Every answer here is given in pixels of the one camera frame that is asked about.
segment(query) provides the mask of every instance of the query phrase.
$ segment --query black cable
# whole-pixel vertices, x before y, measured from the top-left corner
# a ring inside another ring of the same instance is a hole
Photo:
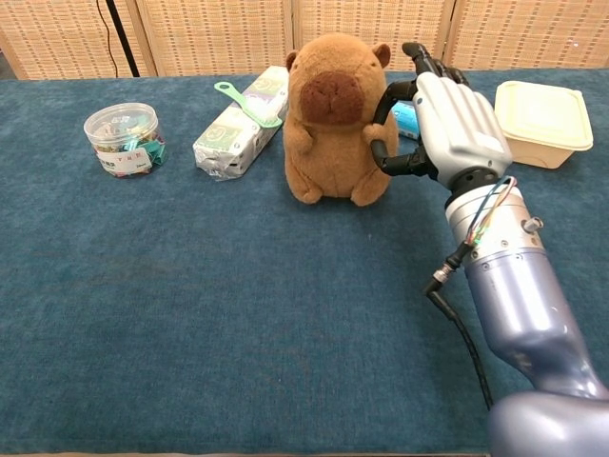
[[[441,311],[444,315],[452,321],[461,337],[463,338],[465,345],[467,346],[467,350],[469,351],[469,355],[474,363],[474,369],[476,370],[476,374],[478,375],[478,382],[480,383],[480,388],[482,391],[482,396],[484,397],[484,402],[486,403],[486,408],[490,410],[493,406],[493,396],[491,394],[490,387],[488,386],[488,380],[486,379],[486,373],[484,372],[484,366],[482,365],[482,360],[480,355],[478,354],[478,350],[476,349],[476,344],[474,340],[472,340],[467,327],[463,323],[463,320],[449,304],[442,298],[442,296],[438,292],[429,292],[427,297],[431,302]]]
[[[471,246],[465,244],[465,242],[462,242],[455,252],[448,255],[444,260],[442,267],[434,273],[433,278],[429,284],[427,284],[427,287],[424,289],[424,294],[436,306],[436,308],[438,308],[444,314],[444,316],[446,316],[449,321],[452,321],[455,324],[459,330],[459,333],[467,346],[467,351],[469,352],[474,364],[474,369],[476,370],[476,375],[478,376],[478,381],[481,387],[482,396],[484,397],[484,402],[486,403],[486,408],[490,410],[490,408],[493,406],[493,396],[491,394],[490,387],[488,386],[488,380],[486,378],[486,373],[484,372],[484,366],[482,365],[480,355],[476,349],[476,344],[469,334],[467,327],[463,323],[461,316],[448,304],[444,298],[442,298],[439,293],[440,288],[448,280],[448,276],[461,266],[463,258],[471,251],[471,249]]]
[[[131,46],[129,45],[127,35],[125,34],[125,29],[123,29],[121,16],[118,14],[116,5],[114,5],[114,0],[106,0],[106,5],[108,5],[110,16],[112,17],[112,22],[114,23],[114,27],[116,28],[116,33],[118,33],[118,38],[119,40],[121,40],[121,46],[123,47],[123,52],[125,53],[125,57],[127,58],[127,61],[129,63],[131,74],[134,78],[139,78],[140,71],[137,70],[137,65],[135,64],[135,59],[133,58],[133,53],[131,52]]]
[[[95,0],[95,4],[97,5],[97,11],[99,12],[99,17],[102,18],[102,22],[104,26],[106,26],[106,31],[108,33],[108,54],[110,55],[110,59],[112,60],[112,64],[114,64],[114,75],[118,78],[118,67],[116,66],[116,61],[114,60],[114,56],[112,56],[112,47],[110,46],[110,29],[108,24],[106,24],[106,19],[104,19],[104,14],[102,13],[102,9],[99,6],[99,0]]]

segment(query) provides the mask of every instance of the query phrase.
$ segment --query blue carpet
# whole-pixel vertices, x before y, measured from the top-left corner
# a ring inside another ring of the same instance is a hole
[[[583,92],[594,148],[509,172],[609,381],[609,70],[468,74],[491,100],[509,79]],[[213,181],[191,149],[227,105],[212,85],[254,77],[0,82],[0,453],[487,450],[467,351],[421,294],[454,248],[447,193],[402,177],[369,208],[306,207],[281,132]],[[83,124],[128,101],[157,109],[170,156],[117,179]],[[462,273],[446,296],[495,396],[529,389],[484,345]]]

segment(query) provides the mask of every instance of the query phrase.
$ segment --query plush toy ear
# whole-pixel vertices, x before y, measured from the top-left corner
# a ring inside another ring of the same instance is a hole
[[[296,56],[298,55],[298,51],[297,50],[293,50],[290,54],[287,55],[287,57],[285,58],[285,66],[287,67],[287,70],[290,71],[292,70],[292,64],[294,63],[294,61],[296,60]]]
[[[385,68],[391,60],[391,48],[386,43],[379,43],[372,48],[372,52],[377,56],[381,67]]]

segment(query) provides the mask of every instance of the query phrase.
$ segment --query plush toy nose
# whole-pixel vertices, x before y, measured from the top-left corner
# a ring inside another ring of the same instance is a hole
[[[301,110],[306,122],[354,124],[362,117],[362,88],[350,74],[341,71],[321,73],[303,86]]]

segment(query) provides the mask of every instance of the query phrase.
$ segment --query wicker screen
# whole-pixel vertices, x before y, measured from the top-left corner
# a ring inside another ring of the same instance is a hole
[[[440,57],[453,4],[453,0],[297,0],[295,44],[301,47],[324,33],[340,31],[369,45],[387,43],[392,52],[388,70],[413,70],[402,43],[422,43]]]
[[[283,65],[289,0],[138,0],[160,75],[259,73]]]
[[[117,0],[115,4],[140,74],[151,75],[154,71],[145,63],[126,0]],[[100,0],[99,5],[110,29],[110,48],[118,74],[130,77],[106,2]],[[108,53],[108,32],[95,0],[0,1],[0,47],[20,79],[115,76]]]
[[[448,63],[594,68],[609,59],[609,0],[457,0]]]

